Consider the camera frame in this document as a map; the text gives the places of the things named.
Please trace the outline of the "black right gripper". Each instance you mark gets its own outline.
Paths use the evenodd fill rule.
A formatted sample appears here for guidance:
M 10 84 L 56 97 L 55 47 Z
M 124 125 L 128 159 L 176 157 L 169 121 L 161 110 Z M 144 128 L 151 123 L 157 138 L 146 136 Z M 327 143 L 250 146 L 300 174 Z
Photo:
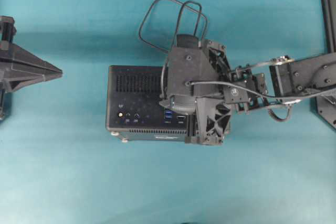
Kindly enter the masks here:
M 201 49 L 220 74 L 220 79 L 192 82 L 192 85 L 214 84 L 222 96 L 218 99 L 195 99 L 195 112 L 187 119 L 185 143 L 221 145 L 230 133 L 233 112 L 248 113 L 268 104 L 266 79 L 262 73 L 253 74 L 250 67 L 232 70 L 229 66 L 228 70 L 223 71 L 223 45 L 216 41 L 202 39 Z

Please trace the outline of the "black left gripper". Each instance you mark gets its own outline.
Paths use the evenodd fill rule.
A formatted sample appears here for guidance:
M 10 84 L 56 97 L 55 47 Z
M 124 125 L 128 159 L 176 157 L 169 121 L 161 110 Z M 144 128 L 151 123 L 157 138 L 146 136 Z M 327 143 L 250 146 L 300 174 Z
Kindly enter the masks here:
M 16 34 L 14 23 L 13 17 L 1 16 L 1 120 L 5 117 L 6 93 L 62 77 L 61 69 L 12 44 Z

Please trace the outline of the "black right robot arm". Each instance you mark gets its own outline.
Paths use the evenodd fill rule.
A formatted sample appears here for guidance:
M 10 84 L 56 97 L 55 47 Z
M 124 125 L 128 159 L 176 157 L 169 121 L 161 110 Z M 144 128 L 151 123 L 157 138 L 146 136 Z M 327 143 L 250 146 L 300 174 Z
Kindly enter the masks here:
M 250 65 L 231 69 L 225 47 L 217 42 L 178 42 L 177 49 L 182 67 L 179 94 L 187 101 L 186 143 L 221 145 L 234 112 L 267 109 L 281 121 L 274 108 L 290 111 L 309 98 L 335 105 L 335 54 L 302 60 L 283 56 L 266 62 L 274 88 L 274 95 L 269 95 L 264 74 L 254 74 Z

